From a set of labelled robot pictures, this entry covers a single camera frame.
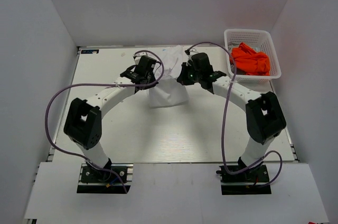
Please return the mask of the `white t-shirt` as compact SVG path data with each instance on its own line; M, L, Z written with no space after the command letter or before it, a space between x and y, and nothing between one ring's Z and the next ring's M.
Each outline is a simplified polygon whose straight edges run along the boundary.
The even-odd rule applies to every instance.
M183 47L181 45L163 48L157 54L164 67L155 70L155 78L161 77L154 88L148 90L149 106L163 108L182 105L189 100L186 87L177 82L183 63Z

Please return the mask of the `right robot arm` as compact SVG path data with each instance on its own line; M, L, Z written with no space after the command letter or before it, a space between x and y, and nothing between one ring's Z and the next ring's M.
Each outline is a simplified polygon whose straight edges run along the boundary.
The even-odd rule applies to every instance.
M245 112L248 144L238 159L238 170L230 171L227 166L224 169L230 175L239 174L243 180L251 181L258 174L257 166L269 154L269 145L286 127L277 96L271 91L265 94L253 91L226 73L215 71L204 52L188 56L177 81L183 86L198 83L202 89L224 97L227 104L231 102Z

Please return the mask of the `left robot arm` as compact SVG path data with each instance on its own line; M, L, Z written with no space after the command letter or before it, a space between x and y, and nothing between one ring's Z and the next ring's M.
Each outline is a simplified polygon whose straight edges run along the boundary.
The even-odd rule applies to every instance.
M124 99L156 86L154 69L157 63L154 58L142 55L110 86L87 99L75 98L70 104L63 131L80 148L99 181L107 181L112 170L110 158L99 143L102 119Z

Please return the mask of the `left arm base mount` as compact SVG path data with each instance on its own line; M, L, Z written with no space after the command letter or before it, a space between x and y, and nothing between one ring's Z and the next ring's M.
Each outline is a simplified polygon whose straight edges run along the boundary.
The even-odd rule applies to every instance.
M132 164L112 164L111 169L118 175L95 171L82 164L77 186L78 194L125 194L129 191L133 179Z

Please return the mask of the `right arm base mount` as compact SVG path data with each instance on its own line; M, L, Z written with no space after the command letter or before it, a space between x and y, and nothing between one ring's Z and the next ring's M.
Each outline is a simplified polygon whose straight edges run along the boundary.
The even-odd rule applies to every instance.
M269 195L270 185L264 184L270 181L267 167L261 165L253 170L240 174L230 175L220 166L216 174L221 180L222 195Z

